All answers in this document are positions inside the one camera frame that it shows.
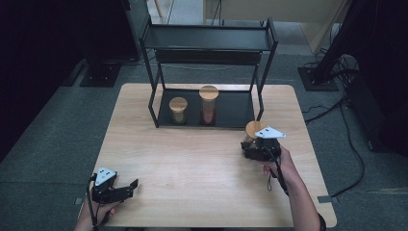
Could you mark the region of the black metal shelf rack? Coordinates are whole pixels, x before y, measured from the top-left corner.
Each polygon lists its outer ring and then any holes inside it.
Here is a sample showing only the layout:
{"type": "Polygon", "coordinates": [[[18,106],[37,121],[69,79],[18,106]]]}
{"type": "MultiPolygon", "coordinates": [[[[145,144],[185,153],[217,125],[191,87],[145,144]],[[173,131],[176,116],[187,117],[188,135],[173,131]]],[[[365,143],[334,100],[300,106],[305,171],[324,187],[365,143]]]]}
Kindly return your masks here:
{"type": "Polygon", "coordinates": [[[163,64],[224,64],[258,68],[262,56],[268,60],[262,76],[254,72],[248,86],[241,90],[218,89],[216,119],[210,127],[243,128],[252,120],[259,121],[264,112],[262,91],[268,77],[278,39],[271,19],[264,27],[159,25],[149,18],[138,37],[142,54],[155,53],[157,72],[153,73],[148,58],[144,59],[151,93],[148,109],[156,127],[172,126],[169,102],[180,96],[188,101],[187,124],[204,127],[199,90],[191,87],[168,88],[163,64]]]}

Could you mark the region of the tall glass jar red contents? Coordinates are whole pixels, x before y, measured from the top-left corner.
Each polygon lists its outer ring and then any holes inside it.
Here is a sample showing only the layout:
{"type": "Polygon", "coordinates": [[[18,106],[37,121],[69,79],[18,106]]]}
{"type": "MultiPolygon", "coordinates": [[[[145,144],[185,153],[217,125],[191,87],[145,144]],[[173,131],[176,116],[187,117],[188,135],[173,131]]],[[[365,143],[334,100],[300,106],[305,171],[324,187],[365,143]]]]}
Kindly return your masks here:
{"type": "Polygon", "coordinates": [[[201,123],[214,125],[216,122],[217,98],[219,91],[214,86],[204,86],[199,90],[201,98],[201,123]]]}

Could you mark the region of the person's left hand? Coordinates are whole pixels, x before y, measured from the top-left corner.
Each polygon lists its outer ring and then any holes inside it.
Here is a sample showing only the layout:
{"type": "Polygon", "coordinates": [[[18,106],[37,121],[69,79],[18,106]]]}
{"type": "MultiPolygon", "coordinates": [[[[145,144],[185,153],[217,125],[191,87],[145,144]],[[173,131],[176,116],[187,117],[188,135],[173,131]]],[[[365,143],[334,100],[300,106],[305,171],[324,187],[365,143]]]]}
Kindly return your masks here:
{"type": "MultiPolygon", "coordinates": [[[[99,205],[94,201],[91,202],[90,206],[92,207],[93,214],[97,218],[98,227],[103,226],[108,221],[108,219],[115,214],[116,205],[117,203],[99,205]]],[[[73,228],[73,231],[93,231],[91,213],[89,210],[90,206],[87,201],[84,202],[81,213],[77,218],[77,222],[73,228]]]]}

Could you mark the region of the black slanted stand pole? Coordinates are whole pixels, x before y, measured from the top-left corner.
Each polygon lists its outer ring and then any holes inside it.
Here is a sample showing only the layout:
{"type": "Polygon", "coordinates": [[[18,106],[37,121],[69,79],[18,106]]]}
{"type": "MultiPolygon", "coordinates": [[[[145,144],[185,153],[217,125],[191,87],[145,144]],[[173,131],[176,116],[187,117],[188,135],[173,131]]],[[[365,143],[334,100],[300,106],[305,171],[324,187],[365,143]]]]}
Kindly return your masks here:
{"type": "Polygon", "coordinates": [[[333,79],[331,70],[342,55],[354,56],[374,36],[380,0],[352,0],[339,33],[314,69],[318,84],[333,79]]]}

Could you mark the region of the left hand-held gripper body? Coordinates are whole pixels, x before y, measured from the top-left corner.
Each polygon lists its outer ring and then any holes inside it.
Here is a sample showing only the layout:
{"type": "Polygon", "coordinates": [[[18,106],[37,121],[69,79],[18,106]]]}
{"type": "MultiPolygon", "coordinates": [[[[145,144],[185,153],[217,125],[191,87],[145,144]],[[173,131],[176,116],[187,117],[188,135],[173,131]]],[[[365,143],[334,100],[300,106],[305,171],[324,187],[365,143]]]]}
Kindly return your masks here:
{"type": "Polygon", "coordinates": [[[91,189],[91,198],[100,204],[123,202],[134,194],[134,183],[127,187],[115,188],[114,182],[117,172],[106,167],[100,167],[96,172],[91,189]]]}

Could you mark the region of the beige wooden cabinet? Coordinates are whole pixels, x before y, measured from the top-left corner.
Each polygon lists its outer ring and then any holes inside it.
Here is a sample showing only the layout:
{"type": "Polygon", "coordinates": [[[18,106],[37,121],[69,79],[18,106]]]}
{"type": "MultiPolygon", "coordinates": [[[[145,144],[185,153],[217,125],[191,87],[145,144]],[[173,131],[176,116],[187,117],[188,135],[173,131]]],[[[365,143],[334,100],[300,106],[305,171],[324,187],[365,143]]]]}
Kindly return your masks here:
{"type": "Polygon", "coordinates": [[[343,21],[351,0],[203,0],[203,20],[299,23],[313,53],[322,47],[334,23],[343,21]]]}

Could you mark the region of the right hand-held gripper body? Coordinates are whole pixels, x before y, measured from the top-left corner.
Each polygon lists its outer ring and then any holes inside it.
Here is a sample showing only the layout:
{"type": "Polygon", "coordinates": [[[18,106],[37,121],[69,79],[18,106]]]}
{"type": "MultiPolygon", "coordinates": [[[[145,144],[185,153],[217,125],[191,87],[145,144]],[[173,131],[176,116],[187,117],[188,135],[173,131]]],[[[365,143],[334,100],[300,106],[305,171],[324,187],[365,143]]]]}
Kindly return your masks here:
{"type": "Polygon", "coordinates": [[[248,147],[248,158],[261,162],[275,162],[281,156],[279,138],[286,135],[270,126],[254,133],[255,140],[248,147]]]}

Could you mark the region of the person's right hand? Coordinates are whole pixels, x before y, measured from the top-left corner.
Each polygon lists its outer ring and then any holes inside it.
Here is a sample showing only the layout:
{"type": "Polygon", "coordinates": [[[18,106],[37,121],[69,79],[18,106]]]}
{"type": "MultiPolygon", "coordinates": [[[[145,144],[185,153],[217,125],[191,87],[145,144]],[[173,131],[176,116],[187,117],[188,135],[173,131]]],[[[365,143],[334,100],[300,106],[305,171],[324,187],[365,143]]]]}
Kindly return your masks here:
{"type": "Polygon", "coordinates": [[[276,163],[272,162],[263,162],[264,175],[273,173],[281,187],[287,191],[291,188],[291,185],[297,177],[296,168],[291,157],[291,153],[283,145],[281,145],[281,156],[280,161],[276,163]]]}

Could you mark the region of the black stand base plate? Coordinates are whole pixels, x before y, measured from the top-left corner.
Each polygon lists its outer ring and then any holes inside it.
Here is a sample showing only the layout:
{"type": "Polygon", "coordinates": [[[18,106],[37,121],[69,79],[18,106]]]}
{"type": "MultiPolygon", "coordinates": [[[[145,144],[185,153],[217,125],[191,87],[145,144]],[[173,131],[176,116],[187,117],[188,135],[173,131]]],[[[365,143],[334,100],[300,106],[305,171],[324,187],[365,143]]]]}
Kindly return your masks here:
{"type": "Polygon", "coordinates": [[[299,77],[307,91],[338,91],[339,88],[334,80],[329,80],[318,84],[312,67],[299,67],[297,69],[299,77]]]}
{"type": "Polygon", "coordinates": [[[121,64],[87,65],[81,87],[112,88],[115,85],[121,64]]]}

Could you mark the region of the short glass jar wooden lid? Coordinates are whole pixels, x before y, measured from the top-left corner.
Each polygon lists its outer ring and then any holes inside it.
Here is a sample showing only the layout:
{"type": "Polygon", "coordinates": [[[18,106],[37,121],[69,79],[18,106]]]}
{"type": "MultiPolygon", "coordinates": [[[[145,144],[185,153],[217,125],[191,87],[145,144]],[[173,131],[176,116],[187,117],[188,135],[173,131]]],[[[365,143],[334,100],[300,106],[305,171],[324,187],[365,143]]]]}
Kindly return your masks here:
{"type": "Polygon", "coordinates": [[[174,97],[169,101],[170,116],[175,124],[185,124],[188,118],[188,101],[184,97],[174,97]]]}

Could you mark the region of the glass jar brown contents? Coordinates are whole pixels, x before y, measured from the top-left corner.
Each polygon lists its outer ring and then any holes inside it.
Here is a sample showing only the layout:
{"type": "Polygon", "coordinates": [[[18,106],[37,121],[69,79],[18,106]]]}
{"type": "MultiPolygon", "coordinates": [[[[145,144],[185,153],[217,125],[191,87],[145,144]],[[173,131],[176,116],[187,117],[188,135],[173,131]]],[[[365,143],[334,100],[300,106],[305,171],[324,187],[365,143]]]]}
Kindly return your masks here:
{"type": "Polygon", "coordinates": [[[255,136],[256,132],[261,131],[264,129],[266,125],[262,121],[250,121],[245,126],[245,138],[241,142],[242,150],[250,147],[257,139],[255,136]]]}

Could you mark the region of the dark grey upright panel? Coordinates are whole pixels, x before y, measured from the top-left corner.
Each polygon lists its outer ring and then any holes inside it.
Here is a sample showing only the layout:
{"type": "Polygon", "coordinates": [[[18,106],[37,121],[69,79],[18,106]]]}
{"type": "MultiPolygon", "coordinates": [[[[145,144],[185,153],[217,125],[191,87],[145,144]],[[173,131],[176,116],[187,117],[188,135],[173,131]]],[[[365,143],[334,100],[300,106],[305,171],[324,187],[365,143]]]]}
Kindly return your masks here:
{"type": "Polygon", "coordinates": [[[137,49],[138,59],[142,58],[143,49],[140,47],[140,38],[147,28],[150,13],[146,0],[122,0],[124,11],[128,19],[133,41],[137,49]]]}

